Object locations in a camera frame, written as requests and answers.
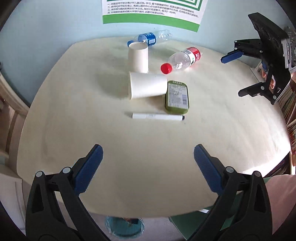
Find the red label water bottle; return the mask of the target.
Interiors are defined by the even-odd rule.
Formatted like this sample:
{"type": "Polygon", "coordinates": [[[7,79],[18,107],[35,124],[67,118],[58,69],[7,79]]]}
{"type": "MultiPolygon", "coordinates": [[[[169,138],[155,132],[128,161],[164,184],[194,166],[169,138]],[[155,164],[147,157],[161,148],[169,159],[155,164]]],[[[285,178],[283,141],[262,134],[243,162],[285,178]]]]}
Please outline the red label water bottle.
{"type": "Polygon", "coordinates": [[[203,52],[196,47],[189,47],[183,51],[174,53],[168,61],[161,65],[160,70],[164,74],[173,71],[185,70],[201,59],[203,52]]]}

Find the green striped wall poster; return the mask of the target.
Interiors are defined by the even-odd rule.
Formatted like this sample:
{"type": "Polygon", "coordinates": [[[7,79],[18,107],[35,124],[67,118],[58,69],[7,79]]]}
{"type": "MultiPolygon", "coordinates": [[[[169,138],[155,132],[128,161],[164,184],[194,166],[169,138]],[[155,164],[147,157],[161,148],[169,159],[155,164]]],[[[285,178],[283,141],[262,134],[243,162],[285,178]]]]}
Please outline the green striped wall poster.
{"type": "Polygon", "coordinates": [[[147,23],[197,32],[207,0],[122,0],[102,1],[104,24],[147,23]]]}

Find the green metal tin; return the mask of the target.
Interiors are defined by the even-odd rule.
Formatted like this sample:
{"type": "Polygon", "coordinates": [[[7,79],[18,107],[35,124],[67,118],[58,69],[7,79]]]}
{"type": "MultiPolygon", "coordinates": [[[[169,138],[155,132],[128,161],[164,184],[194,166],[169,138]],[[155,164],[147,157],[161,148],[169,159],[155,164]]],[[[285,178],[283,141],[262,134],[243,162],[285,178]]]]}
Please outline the green metal tin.
{"type": "Polygon", "coordinates": [[[168,81],[165,95],[165,110],[170,114],[186,114],[189,110],[189,92],[186,84],[178,81],[168,81]]]}

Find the white paper cup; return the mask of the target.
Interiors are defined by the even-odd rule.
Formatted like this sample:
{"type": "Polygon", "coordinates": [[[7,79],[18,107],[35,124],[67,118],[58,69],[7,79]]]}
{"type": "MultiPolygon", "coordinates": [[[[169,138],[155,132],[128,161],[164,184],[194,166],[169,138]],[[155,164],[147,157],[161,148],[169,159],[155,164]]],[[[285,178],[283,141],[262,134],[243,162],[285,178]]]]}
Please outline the white paper cup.
{"type": "Polygon", "coordinates": [[[130,72],[149,72],[149,52],[146,43],[133,42],[128,46],[128,66],[130,72]]]}
{"type": "Polygon", "coordinates": [[[149,73],[129,73],[128,94],[130,99],[164,95],[168,81],[165,75],[149,73]]]}

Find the teal trash bin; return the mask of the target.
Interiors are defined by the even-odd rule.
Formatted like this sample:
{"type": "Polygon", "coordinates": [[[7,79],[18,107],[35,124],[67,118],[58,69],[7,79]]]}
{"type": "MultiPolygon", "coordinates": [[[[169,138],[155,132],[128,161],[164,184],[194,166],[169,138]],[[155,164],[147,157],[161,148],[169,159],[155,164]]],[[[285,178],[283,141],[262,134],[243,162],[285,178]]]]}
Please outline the teal trash bin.
{"type": "Polygon", "coordinates": [[[105,227],[111,235],[123,240],[138,238],[144,233],[144,221],[141,218],[107,216],[105,227]]]}

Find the blue label water bottle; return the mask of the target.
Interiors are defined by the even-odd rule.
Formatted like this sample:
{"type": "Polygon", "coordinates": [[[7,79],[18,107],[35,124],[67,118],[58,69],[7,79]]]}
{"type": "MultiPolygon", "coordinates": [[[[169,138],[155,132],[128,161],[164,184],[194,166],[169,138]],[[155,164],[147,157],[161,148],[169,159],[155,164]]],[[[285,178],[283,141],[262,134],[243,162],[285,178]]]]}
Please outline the blue label water bottle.
{"type": "Polygon", "coordinates": [[[127,42],[127,46],[135,42],[142,42],[147,44],[148,47],[155,44],[161,44],[169,41],[172,38],[172,34],[169,30],[160,30],[156,32],[143,33],[135,36],[132,40],[127,42]]]}

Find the grey perforated organizer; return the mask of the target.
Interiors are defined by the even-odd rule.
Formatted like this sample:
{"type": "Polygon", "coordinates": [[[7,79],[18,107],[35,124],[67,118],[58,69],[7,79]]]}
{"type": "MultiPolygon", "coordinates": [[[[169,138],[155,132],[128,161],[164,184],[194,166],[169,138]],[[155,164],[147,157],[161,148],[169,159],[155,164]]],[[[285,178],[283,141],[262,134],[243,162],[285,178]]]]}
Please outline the grey perforated organizer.
{"type": "Polygon", "coordinates": [[[289,71],[290,73],[295,72],[295,44],[296,44],[296,35],[295,30],[289,27],[284,28],[285,32],[289,37],[288,41],[288,60],[289,60],[289,71]]]}

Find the white marker pen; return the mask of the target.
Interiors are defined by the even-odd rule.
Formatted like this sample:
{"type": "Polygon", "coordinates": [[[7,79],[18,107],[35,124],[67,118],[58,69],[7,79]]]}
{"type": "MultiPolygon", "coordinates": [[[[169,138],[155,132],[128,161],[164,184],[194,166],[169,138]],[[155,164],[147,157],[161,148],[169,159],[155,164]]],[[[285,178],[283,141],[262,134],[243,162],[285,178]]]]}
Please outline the white marker pen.
{"type": "Polygon", "coordinates": [[[175,114],[159,114],[159,113],[133,113],[133,119],[137,120],[168,120],[168,121],[183,121],[184,115],[175,114]]]}

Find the wooden bookshelf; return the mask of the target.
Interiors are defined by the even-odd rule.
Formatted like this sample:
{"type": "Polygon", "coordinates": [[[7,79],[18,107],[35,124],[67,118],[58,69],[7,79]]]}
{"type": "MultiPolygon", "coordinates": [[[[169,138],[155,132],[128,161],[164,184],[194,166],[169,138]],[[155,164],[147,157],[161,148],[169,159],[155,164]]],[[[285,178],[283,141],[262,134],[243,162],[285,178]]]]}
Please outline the wooden bookshelf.
{"type": "Polygon", "coordinates": [[[290,152],[266,175],[266,177],[295,174],[295,73],[293,74],[289,87],[280,98],[279,106],[287,124],[290,152]]]}

